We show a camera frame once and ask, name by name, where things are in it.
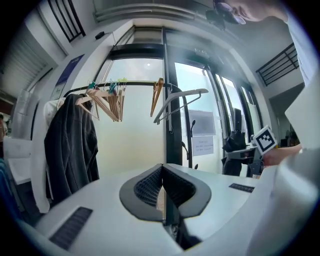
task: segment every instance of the dark jacket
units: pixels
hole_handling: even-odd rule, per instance
[[[89,113],[75,105],[83,95],[70,94],[55,114],[44,139],[53,201],[58,203],[98,180],[98,142]],[[88,110],[89,101],[83,104]]]

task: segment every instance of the glass door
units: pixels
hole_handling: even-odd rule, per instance
[[[209,93],[188,105],[190,124],[186,124],[185,113],[181,109],[182,141],[188,148],[186,125],[192,126],[192,161],[193,168],[198,164],[198,169],[211,173],[222,173],[223,158],[223,130],[215,92],[206,70],[175,62],[175,71],[178,87],[182,91],[205,88]],[[187,102],[199,95],[186,97]],[[182,165],[188,167],[187,152],[182,151]]]
[[[231,80],[228,80],[224,78],[223,76],[219,76],[216,74],[216,78],[218,80],[219,85],[221,86],[221,90],[223,93],[224,100],[226,102],[227,111],[229,114],[229,120],[230,120],[230,127],[231,130],[234,130],[234,111],[233,109],[238,109],[241,111],[241,119],[242,119],[242,127],[241,130],[245,133],[245,142],[249,142],[249,136],[248,136],[248,129],[247,129],[247,122],[245,118],[245,112],[243,109],[243,105],[241,103],[241,99],[239,97],[239,94],[237,92],[237,89],[234,85],[234,83]]]

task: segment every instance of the mesh grille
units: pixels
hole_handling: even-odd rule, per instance
[[[163,169],[163,187],[178,208],[196,193],[196,187],[168,169]]]
[[[57,246],[68,250],[86,224],[92,212],[93,210],[91,209],[79,207],[53,234],[50,241]]]
[[[156,207],[162,187],[161,168],[154,171],[134,186],[135,195],[144,203]]]

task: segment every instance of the railing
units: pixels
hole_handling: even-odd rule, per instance
[[[297,50],[292,43],[256,72],[261,76],[265,86],[268,86],[298,67]]]
[[[47,0],[62,32],[69,43],[78,36],[86,35],[76,13],[72,0]]]

